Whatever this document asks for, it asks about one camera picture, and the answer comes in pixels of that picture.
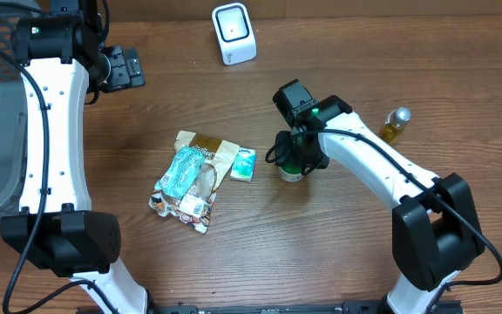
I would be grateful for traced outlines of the green lid white jar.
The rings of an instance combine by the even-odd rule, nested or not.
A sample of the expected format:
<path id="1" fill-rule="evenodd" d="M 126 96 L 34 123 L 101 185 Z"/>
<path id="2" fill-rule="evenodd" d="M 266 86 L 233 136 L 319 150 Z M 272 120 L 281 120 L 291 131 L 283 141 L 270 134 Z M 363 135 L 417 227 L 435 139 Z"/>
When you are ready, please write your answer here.
<path id="1" fill-rule="evenodd" d="M 280 166 L 279 175 L 287 182 L 297 182 L 303 178 L 302 168 L 291 163 Z"/>

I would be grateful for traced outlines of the teal Kleenex tissue pack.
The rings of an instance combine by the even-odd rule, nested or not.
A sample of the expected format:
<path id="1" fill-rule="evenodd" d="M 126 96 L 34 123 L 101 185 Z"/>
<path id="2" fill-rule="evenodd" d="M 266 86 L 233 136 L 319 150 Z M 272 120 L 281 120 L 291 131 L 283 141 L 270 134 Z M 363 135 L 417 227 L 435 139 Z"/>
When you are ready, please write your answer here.
<path id="1" fill-rule="evenodd" d="M 254 149 L 241 147 L 232 164 L 230 179 L 251 182 L 254 176 L 255 163 L 256 151 Z"/>

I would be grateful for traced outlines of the yellow oil bottle silver cap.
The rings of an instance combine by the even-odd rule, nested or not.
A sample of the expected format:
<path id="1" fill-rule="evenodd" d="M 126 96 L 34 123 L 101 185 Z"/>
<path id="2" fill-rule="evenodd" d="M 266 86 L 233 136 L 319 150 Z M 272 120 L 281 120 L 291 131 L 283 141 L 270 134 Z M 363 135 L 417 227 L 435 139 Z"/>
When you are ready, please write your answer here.
<path id="1" fill-rule="evenodd" d="M 411 121 L 411 111 L 408 107 L 401 106 L 392 111 L 386 118 L 379 131 L 379 137 L 387 144 L 392 144 Z"/>

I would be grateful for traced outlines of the teal wet wipes pack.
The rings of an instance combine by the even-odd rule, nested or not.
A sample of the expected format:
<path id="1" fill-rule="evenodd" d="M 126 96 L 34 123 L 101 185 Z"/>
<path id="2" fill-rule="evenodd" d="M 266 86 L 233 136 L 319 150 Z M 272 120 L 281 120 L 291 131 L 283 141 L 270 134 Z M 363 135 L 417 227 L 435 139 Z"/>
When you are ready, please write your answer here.
<path id="1" fill-rule="evenodd" d="M 203 153 L 192 147 L 182 147 L 173 157 L 166 173 L 156 182 L 154 189 L 181 198 L 191 187 L 204 164 Z"/>

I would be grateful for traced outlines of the brown Pantree snack bag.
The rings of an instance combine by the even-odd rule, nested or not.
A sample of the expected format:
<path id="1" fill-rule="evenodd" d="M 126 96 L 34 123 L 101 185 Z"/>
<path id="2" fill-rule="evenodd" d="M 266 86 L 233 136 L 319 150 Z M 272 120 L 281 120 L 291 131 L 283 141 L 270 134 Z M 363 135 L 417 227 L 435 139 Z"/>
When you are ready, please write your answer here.
<path id="1" fill-rule="evenodd" d="M 180 131 L 173 147 L 175 154 L 182 147 L 197 149 L 205 157 L 204 164 L 189 190 L 181 198 L 154 189 L 149 198 L 149 207 L 161 217 L 171 215 L 204 234 L 210 224 L 217 190 L 231 168 L 240 146 L 228 140 Z"/>

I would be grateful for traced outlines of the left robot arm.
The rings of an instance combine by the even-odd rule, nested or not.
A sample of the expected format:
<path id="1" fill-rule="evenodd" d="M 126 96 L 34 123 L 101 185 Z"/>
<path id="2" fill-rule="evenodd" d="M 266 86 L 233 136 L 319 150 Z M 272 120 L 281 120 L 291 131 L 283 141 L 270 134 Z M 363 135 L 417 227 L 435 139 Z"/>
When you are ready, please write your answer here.
<path id="1" fill-rule="evenodd" d="M 18 212 L 0 231 L 20 263 L 82 287 L 101 312 L 149 313 L 149 292 L 119 256 L 119 221 L 92 210 L 85 179 L 85 106 L 145 83 L 137 52 L 106 44 L 108 13 L 105 2 L 54 1 L 17 22 L 11 43 L 27 99 L 26 178 Z"/>

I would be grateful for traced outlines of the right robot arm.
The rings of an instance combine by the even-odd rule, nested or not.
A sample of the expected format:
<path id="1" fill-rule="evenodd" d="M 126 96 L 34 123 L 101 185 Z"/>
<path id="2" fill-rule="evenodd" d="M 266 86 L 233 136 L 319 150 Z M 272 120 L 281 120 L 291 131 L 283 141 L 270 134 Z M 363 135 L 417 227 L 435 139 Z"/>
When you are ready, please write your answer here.
<path id="1" fill-rule="evenodd" d="M 407 160 L 336 95 L 317 100 L 295 79 L 274 94 L 273 102 L 289 129 L 276 135 L 265 160 L 279 168 L 283 180 L 299 181 L 335 160 L 391 212 L 392 255 L 401 275 L 374 310 L 461 312 L 440 298 L 485 250 L 468 183 L 458 174 L 441 178 Z"/>

